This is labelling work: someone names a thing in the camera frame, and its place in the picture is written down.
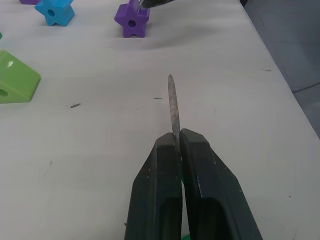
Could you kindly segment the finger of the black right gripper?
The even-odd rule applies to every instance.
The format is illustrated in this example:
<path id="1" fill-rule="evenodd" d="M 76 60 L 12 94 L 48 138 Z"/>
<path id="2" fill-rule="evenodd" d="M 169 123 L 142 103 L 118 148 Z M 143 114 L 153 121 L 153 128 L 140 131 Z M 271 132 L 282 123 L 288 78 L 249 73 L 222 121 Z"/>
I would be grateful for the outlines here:
<path id="1" fill-rule="evenodd" d="M 154 8 L 154 7 L 168 4 L 172 1 L 173 0 L 140 0 L 139 6 L 142 9 L 150 9 L 150 8 Z"/>

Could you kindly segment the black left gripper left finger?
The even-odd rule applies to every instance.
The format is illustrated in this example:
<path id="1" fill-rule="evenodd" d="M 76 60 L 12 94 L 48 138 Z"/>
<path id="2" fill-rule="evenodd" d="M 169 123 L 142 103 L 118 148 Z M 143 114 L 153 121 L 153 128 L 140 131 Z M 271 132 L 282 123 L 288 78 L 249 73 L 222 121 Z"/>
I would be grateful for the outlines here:
<path id="1" fill-rule="evenodd" d="M 180 163 L 173 134 L 159 137 L 135 177 L 126 240 L 179 240 L 183 212 Z"/>

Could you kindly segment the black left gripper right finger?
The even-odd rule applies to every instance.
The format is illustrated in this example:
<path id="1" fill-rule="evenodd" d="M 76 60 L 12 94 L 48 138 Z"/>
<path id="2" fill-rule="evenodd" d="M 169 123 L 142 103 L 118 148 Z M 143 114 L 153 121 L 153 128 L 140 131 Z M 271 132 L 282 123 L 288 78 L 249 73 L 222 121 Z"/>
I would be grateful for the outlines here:
<path id="1" fill-rule="evenodd" d="M 180 131 L 183 184 L 192 240 L 260 240 L 243 190 L 206 138 Z"/>

